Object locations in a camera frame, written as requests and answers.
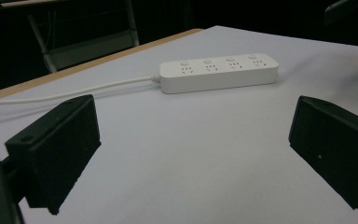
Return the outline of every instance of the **table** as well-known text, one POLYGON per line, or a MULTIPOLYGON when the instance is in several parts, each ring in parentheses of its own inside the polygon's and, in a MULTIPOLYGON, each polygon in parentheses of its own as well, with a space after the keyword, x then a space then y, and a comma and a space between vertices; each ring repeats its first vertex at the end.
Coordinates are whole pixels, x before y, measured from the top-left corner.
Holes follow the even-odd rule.
MULTIPOLYGON (((93 92, 101 147, 57 216, 23 200, 25 221, 358 223, 358 210, 288 142, 300 95, 358 115, 358 47, 215 26, 81 65, 35 87, 9 88, 0 97, 46 96, 158 74, 167 61, 257 52, 280 64, 276 83, 181 94, 134 83, 93 92)), ((8 138, 63 100, 0 105, 0 158, 7 156, 8 138)))

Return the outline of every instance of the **wooden table edge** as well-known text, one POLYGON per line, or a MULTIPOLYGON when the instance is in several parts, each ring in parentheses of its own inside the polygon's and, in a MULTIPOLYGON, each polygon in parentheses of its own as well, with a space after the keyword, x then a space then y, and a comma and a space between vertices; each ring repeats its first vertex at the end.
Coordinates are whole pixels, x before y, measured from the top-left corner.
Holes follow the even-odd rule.
POLYGON ((11 86, 11 87, 4 88, 4 89, 0 90, 0 98, 5 97, 5 96, 9 96, 9 95, 17 93, 17 92, 29 90, 31 88, 43 85, 45 83, 49 83, 50 81, 53 81, 53 80, 56 80, 56 79, 59 79, 59 78, 62 78, 62 77, 70 76, 70 75, 72 75, 74 73, 77 73, 77 72, 80 72, 82 70, 97 66, 99 64, 107 63, 107 62, 110 62, 110 61, 115 60, 117 58, 121 58, 121 57, 130 55, 130 54, 142 51, 144 49, 150 49, 150 48, 153 48, 155 46, 158 46, 158 45, 173 41, 175 39, 178 39, 178 38, 181 38, 181 37, 184 37, 184 36, 187 36, 187 35, 195 34, 195 33, 199 32, 199 31, 202 31, 202 30, 203 29, 195 28, 195 29, 191 29, 191 30, 188 30, 188 31, 184 31, 184 32, 176 34, 176 35, 170 35, 170 36, 161 38, 159 40, 156 40, 156 41, 153 41, 153 42, 150 42, 150 43, 146 43, 146 44, 143 44, 143 45, 131 48, 131 49, 126 49, 126 50, 123 50, 121 52, 114 53, 114 54, 102 57, 102 58, 97 59, 97 60, 93 60, 93 61, 90 61, 90 62, 87 62, 87 63, 82 63, 80 65, 73 66, 73 67, 61 70, 59 72, 56 72, 56 73, 48 74, 48 75, 45 75, 43 77, 38 77, 38 78, 35 78, 35 79, 32 79, 32 80, 29 80, 29 81, 26 81, 26 82, 11 86))

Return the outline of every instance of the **electrical outlet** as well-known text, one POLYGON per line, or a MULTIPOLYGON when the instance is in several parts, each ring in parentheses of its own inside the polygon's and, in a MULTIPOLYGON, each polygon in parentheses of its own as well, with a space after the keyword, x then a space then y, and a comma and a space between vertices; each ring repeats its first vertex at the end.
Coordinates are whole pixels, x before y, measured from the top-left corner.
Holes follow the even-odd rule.
POLYGON ((181 93, 269 84, 278 67, 262 53, 166 62, 159 68, 160 86, 165 93, 181 93))

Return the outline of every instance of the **power cord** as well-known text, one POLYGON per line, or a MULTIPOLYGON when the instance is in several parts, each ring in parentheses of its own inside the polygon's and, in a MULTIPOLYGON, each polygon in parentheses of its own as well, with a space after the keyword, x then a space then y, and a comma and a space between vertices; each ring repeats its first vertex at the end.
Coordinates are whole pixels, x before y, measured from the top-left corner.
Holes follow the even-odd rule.
POLYGON ((106 89, 106 88, 110 88, 110 87, 115 87, 115 86, 135 83, 135 82, 152 81, 152 82, 159 83, 159 80, 160 80, 160 75, 153 75, 151 77, 138 77, 138 78, 127 79, 127 80, 118 81, 118 82, 111 82, 111 83, 104 84, 104 85, 101 85, 101 86, 96 86, 96 87, 92 87, 92 88, 83 89, 83 90, 80 90, 80 91, 70 91, 70 92, 67 92, 67 93, 53 95, 53 96, 32 98, 32 99, 0 101, 0 105, 18 105, 18 104, 29 104, 29 103, 44 102, 44 101, 60 99, 60 98, 63 98, 63 97, 74 96, 74 95, 82 94, 82 93, 89 92, 89 91, 98 91, 98 90, 102 90, 102 89, 106 89))

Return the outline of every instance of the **white power strip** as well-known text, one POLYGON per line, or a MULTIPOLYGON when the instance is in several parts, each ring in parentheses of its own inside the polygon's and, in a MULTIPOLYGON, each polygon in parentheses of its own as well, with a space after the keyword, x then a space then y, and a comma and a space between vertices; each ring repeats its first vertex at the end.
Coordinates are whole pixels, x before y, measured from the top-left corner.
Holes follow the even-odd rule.
POLYGON ((245 54, 162 63, 164 93, 209 91, 274 83, 278 63, 267 54, 245 54))

